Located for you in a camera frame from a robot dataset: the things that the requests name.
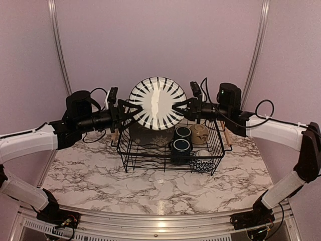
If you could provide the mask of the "grey reindeer round plate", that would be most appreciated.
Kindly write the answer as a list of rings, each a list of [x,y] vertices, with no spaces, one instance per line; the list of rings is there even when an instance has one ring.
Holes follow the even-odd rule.
[[[134,123],[129,127],[129,135],[139,146],[145,148],[160,148],[166,146],[174,137],[175,128],[166,130],[150,130]]]

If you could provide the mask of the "black white striped round plate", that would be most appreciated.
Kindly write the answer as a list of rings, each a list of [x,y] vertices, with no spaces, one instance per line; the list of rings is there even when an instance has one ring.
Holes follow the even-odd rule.
[[[186,100],[184,90],[175,81],[165,77],[149,77],[139,82],[131,91],[128,101],[141,105],[142,112],[134,118],[150,130],[166,130],[181,120],[173,120],[172,105]]]

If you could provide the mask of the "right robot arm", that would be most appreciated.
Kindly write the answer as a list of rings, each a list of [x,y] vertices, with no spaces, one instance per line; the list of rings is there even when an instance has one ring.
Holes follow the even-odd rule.
[[[320,172],[320,129],[318,124],[291,124],[257,113],[241,111],[241,89],[232,83],[221,83],[217,103],[202,102],[201,90],[191,82],[194,97],[175,103],[173,110],[188,120],[201,118],[222,120],[235,135],[272,141],[299,151],[298,163],[285,177],[262,194],[253,204],[248,220],[259,225],[284,199],[295,195],[304,184],[314,181]]]

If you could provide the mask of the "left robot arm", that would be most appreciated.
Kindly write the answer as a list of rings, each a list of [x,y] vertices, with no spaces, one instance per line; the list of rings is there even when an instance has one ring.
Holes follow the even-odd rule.
[[[82,139],[83,133],[119,128],[125,120],[142,111],[140,105],[117,99],[116,87],[106,92],[106,110],[91,97],[88,90],[80,90],[66,98],[66,111],[61,120],[44,123],[36,129],[1,136],[1,193],[32,206],[38,214],[52,223],[63,220],[63,211],[55,197],[21,180],[4,164],[17,157],[41,152],[62,150]]]

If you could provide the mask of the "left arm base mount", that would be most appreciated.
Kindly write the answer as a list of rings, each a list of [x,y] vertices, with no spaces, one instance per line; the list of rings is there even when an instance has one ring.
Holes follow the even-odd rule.
[[[75,237],[75,229],[78,226],[80,220],[80,213],[68,211],[60,208],[45,208],[44,210],[36,210],[37,219],[54,224],[53,231],[59,229],[71,228],[72,234],[67,240],[72,240]]]

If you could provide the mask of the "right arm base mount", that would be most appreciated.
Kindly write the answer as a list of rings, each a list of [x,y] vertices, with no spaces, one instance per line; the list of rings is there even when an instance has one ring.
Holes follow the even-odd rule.
[[[254,211],[246,211],[230,216],[230,223],[234,229],[246,229],[250,240],[266,240],[268,233],[274,227],[274,221],[273,212],[261,215],[255,214]]]

